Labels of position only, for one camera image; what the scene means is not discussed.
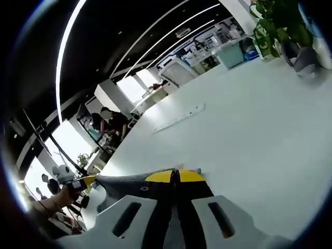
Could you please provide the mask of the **person's left hand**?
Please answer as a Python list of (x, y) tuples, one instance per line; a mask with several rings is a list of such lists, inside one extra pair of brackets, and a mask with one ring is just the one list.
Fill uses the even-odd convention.
[(77, 195), (75, 193), (71, 193), (67, 187), (67, 185), (63, 185), (60, 192), (50, 198), (54, 203), (56, 208), (63, 208), (65, 206), (69, 206), (75, 202), (77, 199)]

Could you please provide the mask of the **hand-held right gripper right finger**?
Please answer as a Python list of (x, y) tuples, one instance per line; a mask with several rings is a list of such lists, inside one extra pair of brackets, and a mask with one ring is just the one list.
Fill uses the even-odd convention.
[(177, 172), (178, 214), (186, 248), (285, 248), (285, 238), (256, 228), (253, 218), (226, 197), (213, 195), (195, 171)]

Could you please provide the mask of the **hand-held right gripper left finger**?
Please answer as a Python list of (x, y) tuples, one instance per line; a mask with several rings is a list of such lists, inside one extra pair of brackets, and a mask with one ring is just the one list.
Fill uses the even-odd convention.
[(134, 176), (96, 175), (106, 196), (88, 231), (57, 239), (60, 248), (178, 248), (173, 185)]

